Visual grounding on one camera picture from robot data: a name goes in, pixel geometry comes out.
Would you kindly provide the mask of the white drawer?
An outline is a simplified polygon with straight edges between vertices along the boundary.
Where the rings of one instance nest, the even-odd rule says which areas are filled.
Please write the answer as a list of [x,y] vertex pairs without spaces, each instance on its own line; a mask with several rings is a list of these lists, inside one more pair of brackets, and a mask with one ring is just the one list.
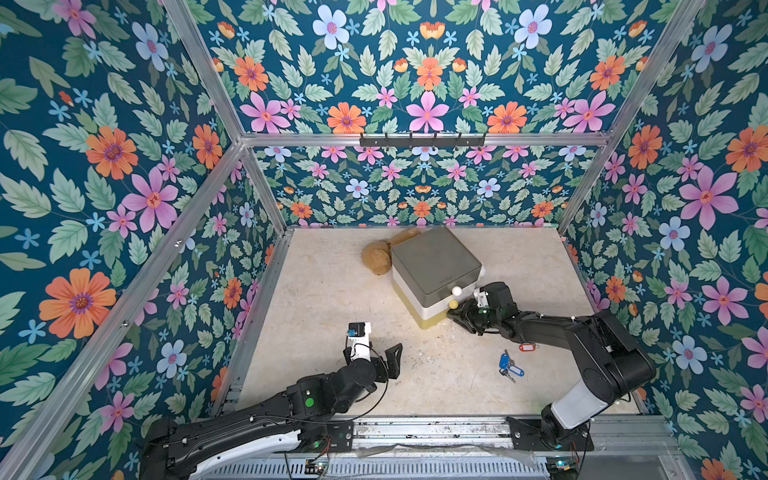
[[403,277],[396,271],[392,271],[393,286],[398,295],[404,301],[411,314],[417,322],[427,323],[429,321],[439,321],[445,317],[449,307],[455,303],[458,305],[461,301],[471,297],[477,286],[474,281],[461,287],[459,285],[448,285],[443,293],[437,293],[436,300],[421,301],[416,296],[414,287],[409,287]]

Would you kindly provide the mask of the yellow bottom drawer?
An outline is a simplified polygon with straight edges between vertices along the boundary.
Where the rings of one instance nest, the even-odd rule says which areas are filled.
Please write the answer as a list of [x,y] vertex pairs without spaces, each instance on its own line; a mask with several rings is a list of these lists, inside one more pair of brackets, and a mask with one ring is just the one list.
[[430,329],[448,317],[446,312],[451,307],[457,307],[459,301],[455,297],[448,297],[436,302],[429,307],[421,306],[407,289],[403,289],[396,282],[393,288],[400,300],[404,303],[406,309],[415,320],[417,326],[422,330]]

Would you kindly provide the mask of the grey three-drawer cabinet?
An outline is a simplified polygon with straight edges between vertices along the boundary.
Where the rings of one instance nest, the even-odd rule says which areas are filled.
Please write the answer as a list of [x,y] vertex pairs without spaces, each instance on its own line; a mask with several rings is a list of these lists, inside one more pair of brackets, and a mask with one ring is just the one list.
[[432,228],[392,248],[392,269],[409,287],[428,273],[463,275],[484,267],[482,262],[446,227]]

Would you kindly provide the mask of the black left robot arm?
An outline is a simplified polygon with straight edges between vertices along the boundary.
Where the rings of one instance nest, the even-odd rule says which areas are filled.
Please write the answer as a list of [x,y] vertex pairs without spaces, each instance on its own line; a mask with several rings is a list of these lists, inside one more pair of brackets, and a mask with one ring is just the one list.
[[400,375],[403,345],[383,356],[351,359],[336,372],[299,379],[254,406],[195,423],[163,420],[150,429],[141,479],[201,479],[268,454],[352,450],[355,421],[337,420],[354,404]]

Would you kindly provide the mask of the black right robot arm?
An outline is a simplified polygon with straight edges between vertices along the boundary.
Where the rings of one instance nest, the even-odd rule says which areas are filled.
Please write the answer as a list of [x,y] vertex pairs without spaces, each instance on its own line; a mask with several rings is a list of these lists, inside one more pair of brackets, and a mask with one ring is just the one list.
[[539,438],[546,446],[560,445],[656,375],[644,347],[607,310],[577,317],[523,311],[505,283],[492,282],[451,306],[447,317],[477,336],[494,332],[519,345],[546,345],[571,352],[580,379],[542,410]]

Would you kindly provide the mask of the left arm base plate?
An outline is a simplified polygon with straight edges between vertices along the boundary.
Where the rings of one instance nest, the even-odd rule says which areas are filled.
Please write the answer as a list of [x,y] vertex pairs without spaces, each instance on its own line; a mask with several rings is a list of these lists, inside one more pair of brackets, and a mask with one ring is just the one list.
[[302,423],[299,444],[289,453],[347,453],[352,451],[355,422],[331,420],[329,422]]

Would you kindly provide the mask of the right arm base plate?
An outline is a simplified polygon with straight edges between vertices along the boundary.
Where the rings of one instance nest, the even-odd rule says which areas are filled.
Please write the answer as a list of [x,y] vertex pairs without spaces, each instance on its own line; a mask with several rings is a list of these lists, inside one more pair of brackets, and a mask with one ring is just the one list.
[[538,418],[522,419],[508,416],[512,443],[523,451],[593,451],[589,422],[574,428],[563,427],[550,407],[545,407]]

